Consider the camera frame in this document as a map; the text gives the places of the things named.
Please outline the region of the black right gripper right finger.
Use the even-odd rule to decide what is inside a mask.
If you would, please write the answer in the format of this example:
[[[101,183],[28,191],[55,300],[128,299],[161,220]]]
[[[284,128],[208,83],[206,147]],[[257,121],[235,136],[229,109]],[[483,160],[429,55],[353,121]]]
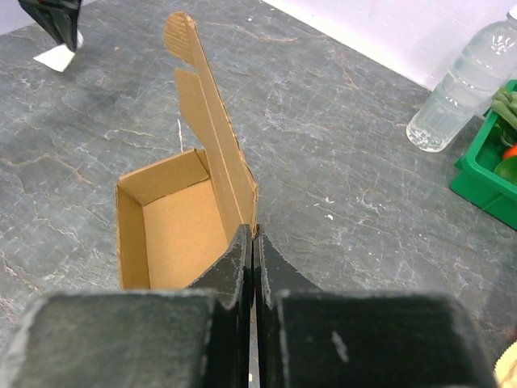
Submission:
[[[261,387],[274,387],[278,323],[275,296],[280,291],[319,290],[311,280],[295,269],[273,246],[266,231],[257,226],[253,241],[254,287],[258,339],[258,367]]]

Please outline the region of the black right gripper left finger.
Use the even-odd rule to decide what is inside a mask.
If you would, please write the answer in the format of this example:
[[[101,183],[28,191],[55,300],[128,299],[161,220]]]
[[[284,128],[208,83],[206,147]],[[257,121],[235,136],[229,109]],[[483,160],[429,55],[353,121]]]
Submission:
[[[204,387],[248,386],[252,269],[252,233],[248,225],[240,225],[225,253],[190,285],[192,289],[213,289],[217,295]]]

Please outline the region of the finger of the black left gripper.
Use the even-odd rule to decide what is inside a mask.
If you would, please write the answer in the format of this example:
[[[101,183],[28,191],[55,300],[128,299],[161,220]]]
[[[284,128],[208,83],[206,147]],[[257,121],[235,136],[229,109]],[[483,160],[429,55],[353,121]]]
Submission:
[[[81,0],[19,0],[19,5],[58,45],[77,51]]]

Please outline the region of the small white paper scrap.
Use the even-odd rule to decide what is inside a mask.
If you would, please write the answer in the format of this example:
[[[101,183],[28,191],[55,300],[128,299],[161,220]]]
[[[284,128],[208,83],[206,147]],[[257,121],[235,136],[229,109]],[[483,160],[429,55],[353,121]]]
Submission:
[[[66,44],[59,44],[33,59],[57,72],[64,72],[74,59],[76,53],[68,49]]]

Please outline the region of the brown cardboard paper box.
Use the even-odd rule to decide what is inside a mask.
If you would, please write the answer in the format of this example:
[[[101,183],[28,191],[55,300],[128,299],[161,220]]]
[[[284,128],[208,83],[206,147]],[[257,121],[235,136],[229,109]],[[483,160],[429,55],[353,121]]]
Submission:
[[[258,187],[237,141],[195,22],[168,16],[168,51],[179,110],[200,149],[122,176],[116,185],[117,255],[123,289],[181,289],[227,251],[237,228],[255,227]]]

